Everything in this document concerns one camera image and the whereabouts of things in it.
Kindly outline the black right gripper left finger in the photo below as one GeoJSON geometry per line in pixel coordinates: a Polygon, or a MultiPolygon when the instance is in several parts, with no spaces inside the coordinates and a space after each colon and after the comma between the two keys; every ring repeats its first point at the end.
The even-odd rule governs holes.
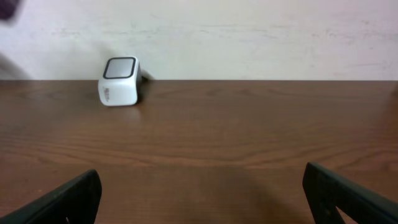
{"type": "Polygon", "coordinates": [[[1,218],[1,224],[94,224],[102,194],[96,170],[88,170],[1,218]]]}

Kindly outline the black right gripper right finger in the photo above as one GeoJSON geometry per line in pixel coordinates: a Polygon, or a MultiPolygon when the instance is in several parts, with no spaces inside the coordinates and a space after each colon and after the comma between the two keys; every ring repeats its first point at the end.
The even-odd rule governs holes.
{"type": "Polygon", "coordinates": [[[397,223],[397,204],[319,164],[305,167],[302,186],[315,223],[397,223]]]}

